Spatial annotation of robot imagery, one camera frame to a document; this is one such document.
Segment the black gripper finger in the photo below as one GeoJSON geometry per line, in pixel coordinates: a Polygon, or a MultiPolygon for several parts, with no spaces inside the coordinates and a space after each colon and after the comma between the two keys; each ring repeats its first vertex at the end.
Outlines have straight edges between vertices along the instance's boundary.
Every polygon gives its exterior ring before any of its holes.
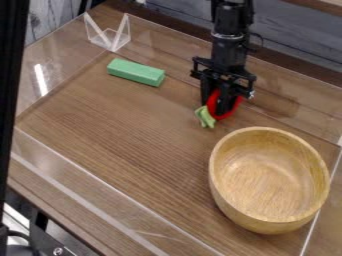
{"type": "Polygon", "coordinates": [[[219,89],[217,114],[223,115],[232,111],[236,103],[236,89],[232,85],[223,85],[219,89]]]}
{"type": "Polygon", "coordinates": [[[200,81],[200,97],[201,104],[205,105],[208,98],[215,90],[215,82],[212,80],[201,80],[200,81]]]}

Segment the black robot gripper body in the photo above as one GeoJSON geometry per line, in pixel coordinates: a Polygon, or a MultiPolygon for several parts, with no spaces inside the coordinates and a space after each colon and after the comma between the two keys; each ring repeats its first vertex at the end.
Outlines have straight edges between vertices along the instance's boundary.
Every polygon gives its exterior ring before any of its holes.
{"type": "Polygon", "coordinates": [[[232,85],[236,89],[236,96],[241,96],[245,99],[253,96],[256,76],[243,66],[224,70],[213,66],[211,59],[193,57],[189,76],[199,81],[212,80],[217,90],[223,85],[232,85]]]}

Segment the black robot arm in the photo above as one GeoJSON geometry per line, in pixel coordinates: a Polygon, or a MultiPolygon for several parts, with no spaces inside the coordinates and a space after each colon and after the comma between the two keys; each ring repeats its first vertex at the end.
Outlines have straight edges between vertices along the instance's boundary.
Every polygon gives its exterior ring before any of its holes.
{"type": "Polygon", "coordinates": [[[211,16],[211,56],[192,58],[190,76],[200,81],[201,105],[221,120],[255,93],[256,76],[245,69],[253,1],[211,0],[211,16]]]}

